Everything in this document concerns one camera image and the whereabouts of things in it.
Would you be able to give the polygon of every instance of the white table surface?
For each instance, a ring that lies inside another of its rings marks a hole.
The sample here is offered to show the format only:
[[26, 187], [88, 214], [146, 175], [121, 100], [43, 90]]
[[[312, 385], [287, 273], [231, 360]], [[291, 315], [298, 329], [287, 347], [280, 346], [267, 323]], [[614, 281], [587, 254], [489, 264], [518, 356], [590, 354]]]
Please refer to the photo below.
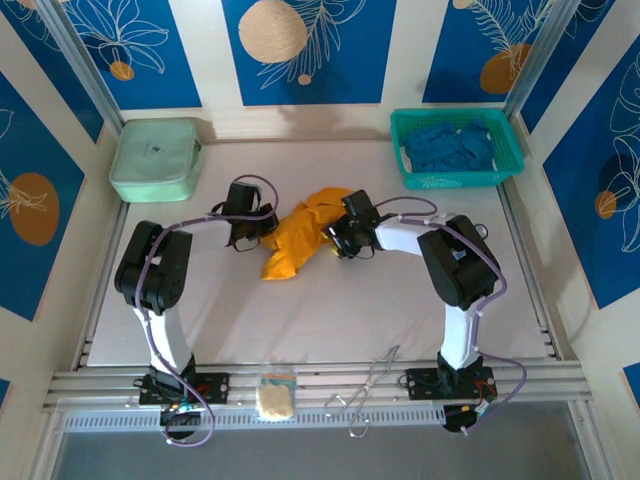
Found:
[[[487, 244], [508, 282], [507, 294], [489, 305], [480, 347], [507, 357], [545, 357], [544, 337], [530, 302], [504, 212], [493, 188], [407, 190], [390, 143], [301, 142], [218, 144], [205, 149], [194, 196], [184, 202], [132, 204], [116, 266], [142, 220], [164, 225], [202, 215], [226, 198], [232, 179], [244, 173], [267, 177], [279, 190], [280, 218], [313, 192], [342, 186], [363, 188], [375, 202], [414, 194], [441, 212], [467, 215], [489, 229]], [[272, 200], [263, 188], [265, 201]], [[398, 202], [384, 212], [420, 211]], [[181, 321], [199, 364], [247, 362], [370, 361], [400, 344], [399, 357], [433, 359], [444, 330], [444, 304], [422, 258], [378, 252], [370, 261], [339, 260], [322, 248], [290, 280], [262, 282], [271, 252], [221, 248], [220, 229], [194, 230]], [[149, 351], [140, 322], [109, 284], [89, 354], [90, 366], [147, 365]]]

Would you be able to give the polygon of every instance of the vent grille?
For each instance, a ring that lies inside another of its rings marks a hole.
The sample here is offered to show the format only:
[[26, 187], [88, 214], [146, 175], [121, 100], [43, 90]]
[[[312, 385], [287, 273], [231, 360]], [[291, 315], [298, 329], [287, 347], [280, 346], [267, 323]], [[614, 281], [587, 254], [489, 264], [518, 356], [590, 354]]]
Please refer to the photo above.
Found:
[[[217, 430], [263, 430], [291, 428], [339, 428], [347, 427], [353, 418], [353, 412], [345, 412], [336, 417], [327, 417], [321, 408], [300, 409], [289, 420], [267, 422], [258, 418], [255, 410], [219, 410], [216, 415]], [[433, 406], [407, 407], [371, 407], [360, 414], [361, 419], [369, 419], [371, 427], [444, 425], [444, 409]], [[157, 431], [160, 415], [158, 411], [131, 412], [88, 412], [76, 413], [67, 418], [65, 432], [147, 432]], [[172, 431], [193, 430], [211, 425], [211, 417], [203, 414], [202, 419], [194, 419], [181, 427], [172, 427]]]

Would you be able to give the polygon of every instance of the blue cloth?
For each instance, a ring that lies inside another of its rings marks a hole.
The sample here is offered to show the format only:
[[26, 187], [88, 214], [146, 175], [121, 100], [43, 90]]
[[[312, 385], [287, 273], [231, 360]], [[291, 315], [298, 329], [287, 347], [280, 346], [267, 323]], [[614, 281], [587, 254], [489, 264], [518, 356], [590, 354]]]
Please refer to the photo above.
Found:
[[473, 121], [460, 133], [453, 123], [409, 133], [401, 146], [414, 173], [493, 170], [493, 146], [482, 121]]

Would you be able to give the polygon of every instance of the gray floor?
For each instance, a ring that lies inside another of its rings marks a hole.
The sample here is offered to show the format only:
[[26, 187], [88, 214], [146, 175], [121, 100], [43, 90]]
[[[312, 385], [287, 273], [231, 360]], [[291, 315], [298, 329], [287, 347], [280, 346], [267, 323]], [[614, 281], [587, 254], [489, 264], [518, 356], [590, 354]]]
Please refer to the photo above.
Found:
[[157, 433], [67, 434], [54, 479], [588, 479], [564, 404], [514, 404], [468, 438], [441, 427], [224, 431], [195, 449]]

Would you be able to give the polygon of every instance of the purple cable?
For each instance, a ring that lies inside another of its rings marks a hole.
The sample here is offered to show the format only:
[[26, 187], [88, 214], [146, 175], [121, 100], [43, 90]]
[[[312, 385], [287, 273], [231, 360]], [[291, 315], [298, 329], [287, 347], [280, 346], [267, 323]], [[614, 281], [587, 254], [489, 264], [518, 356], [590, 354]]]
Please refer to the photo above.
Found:
[[[494, 413], [500, 411], [502, 408], [504, 408], [507, 403], [509, 403], [509, 401], [511, 401], [511, 399], [513, 397], [515, 397], [518, 392], [522, 389], [522, 387], [524, 386], [524, 384], [527, 381], [527, 368], [520, 362], [518, 362], [517, 360], [513, 360], [513, 359], [509, 359], [509, 358], [502, 358], [502, 357], [498, 357], [495, 355], [489, 355], [488, 353], [484, 353], [482, 351], [480, 351], [478, 349], [478, 325], [480, 323], [480, 317], [482, 316], [482, 309], [484, 307], [486, 307], [490, 302], [494, 301], [495, 299], [497, 299], [498, 297], [501, 297], [502, 295], [504, 295], [504, 293], [507, 291], [507, 279], [504, 277], [504, 275], [502, 274], [502, 272], [500, 271], [500, 269], [498, 268], [498, 266], [494, 263], [493, 260], [491, 260], [491, 258], [489, 258], [489, 256], [484, 253], [482, 250], [480, 250], [476, 245], [474, 245], [471, 241], [469, 241], [464, 235], [458, 233], [457, 231], [455, 231], [454, 229], [452, 229], [451, 227], [447, 226], [447, 225], [442, 225], [440, 223], [436, 223], [436, 222], [421, 222], [420, 220], [411, 220], [411, 219], [402, 219], [401, 220], [402, 223], [407, 223], [407, 224], [411, 224], [411, 225], [427, 225], [427, 226], [431, 226], [431, 227], [436, 227], [441, 229], [444, 232], [447, 232], [449, 235], [451, 235], [452, 237], [456, 238], [457, 240], [459, 240], [460, 242], [462, 242], [466, 247], [468, 247], [473, 253], [475, 253], [478, 257], [480, 257], [480, 259], [482, 259], [482, 261], [484, 261], [487, 266], [493, 271], [493, 273], [498, 277], [498, 279], [500, 280], [500, 290], [498, 290], [496, 293], [494, 293], [493, 295], [488, 296], [487, 298], [485, 298], [484, 300], [482, 300], [480, 303], [478, 303], [478, 305], [476, 306], [476, 313], [473, 317], [472, 323], [471, 323], [471, 347], [474, 348], [476, 350], [476, 352], [478, 352], [479, 355], [488, 358], [490, 360], [496, 360], [496, 361], [500, 361], [500, 362], [504, 362], [504, 363], [509, 363], [511, 365], [514, 365], [516, 367], [519, 367], [522, 370], [522, 377], [520, 378], [520, 382], [518, 382], [518, 385], [516, 385], [516, 387], [511, 391], [511, 393], [509, 393], [504, 400], [502, 400], [502, 402], [500, 402], [498, 404], [498, 406], [496, 408], [494, 408], [491, 412], [489, 412], [487, 414], [486, 417], [484, 417], [484, 420], [486, 421], [486, 419], [488, 419], [489, 417], [491, 417]], [[477, 426], [479, 424], [481, 424], [483, 422], [477, 422], [474, 425], [472, 425], [471, 427], [467, 428], [464, 432], [465, 434], [467, 434], [468, 432], [474, 430], [475, 428], [477, 428]]]
[[224, 215], [224, 216], [223, 215], [207, 215], [205, 217], [199, 217], [191, 220], [186, 220], [180, 223], [174, 223], [173, 225], [166, 227], [164, 230], [162, 230], [160, 235], [158, 235], [158, 238], [156, 239], [156, 241], [153, 242], [153, 245], [151, 246], [151, 250], [149, 251], [149, 254], [147, 255], [147, 258], [144, 262], [144, 266], [142, 267], [142, 271], [140, 272], [140, 278], [138, 279], [138, 284], [136, 285], [136, 293], [134, 297], [135, 305], [136, 305], [136, 308], [142, 314], [142, 318], [144, 320], [145, 331], [147, 333], [149, 348], [151, 348], [151, 351], [153, 352], [153, 354], [160, 361], [160, 363], [166, 368], [169, 374], [172, 377], [174, 377], [180, 383], [180, 385], [182, 385], [189, 393], [191, 393], [195, 397], [195, 399], [198, 402], [200, 402], [200, 404], [205, 408], [207, 413], [211, 415], [211, 428], [207, 432], [207, 435], [202, 440], [198, 440], [193, 443], [177, 442], [173, 440], [169, 435], [169, 425], [167, 425], [165, 429], [162, 431], [162, 435], [164, 435], [164, 438], [166, 439], [167, 443], [169, 443], [170, 445], [175, 445], [177, 447], [199, 447], [200, 445], [204, 445], [207, 441], [209, 441], [209, 439], [213, 435], [213, 430], [215, 427], [215, 416], [213, 414], [213, 410], [211, 409], [207, 401], [198, 393], [198, 391], [195, 388], [193, 388], [188, 382], [186, 382], [180, 376], [180, 373], [177, 372], [171, 366], [171, 364], [162, 356], [162, 354], [160, 353], [160, 350], [158, 350], [158, 346], [156, 345], [156, 342], [153, 339], [153, 332], [151, 331], [151, 318], [149, 317], [149, 311], [142, 306], [142, 301], [141, 301], [142, 286], [144, 285], [144, 280], [147, 277], [147, 274], [149, 273], [149, 268], [151, 267], [151, 263], [158, 251], [158, 248], [160, 247], [160, 244], [162, 243], [164, 238], [173, 230], [176, 230], [178, 228], [183, 228], [183, 227], [189, 227], [192, 225], [197, 225], [199, 223], [207, 223], [207, 222], [213, 222], [218, 220], [261, 221], [269, 218], [275, 213], [276, 209], [278, 208], [278, 202], [279, 202], [278, 191], [276, 190], [276, 187], [269, 180], [261, 177], [260, 175], [251, 175], [251, 174], [241, 175], [238, 178], [234, 179], [233, 182], [237, 182], [244, 178], [255, 178], [257, 180], [260, 180], [266, 183], [271, 188], [271, 190], [273, 190], [275, 200], [273, 204], [273, 210], [271, 211], [271, 213], [267, 213], [265, 215], [260, 215], [257, 217], [251, 217], [248, 215]]
[[376, 203], [374, 205], [374, 207], [378, 208], [378, 207], [381, 207], [382, 205], [386, 205], [387, 203], [395, 202], [395, 201], [398, 201], [398, 200], [415, 200], [415, 201], [418, 201], [418, 202], [426, 203], [431, 208], [433, 208], [432, 212], [409, 212], [409, 213], [403, 213], [402, 214], [403, 217], [424, 217], [424, 216], [428, 216], [428, 215], [435, 215], [436, 213], [438, 213], [437, 205], [435, 203], [433, 203], [431, 200], [427, 200], [426, 198], [421, 198], [421, 197], [415, 197], [413, 195], [401, 195], [399, 197], [388, 198], [386, 200], [383, 200], [380, 203]]

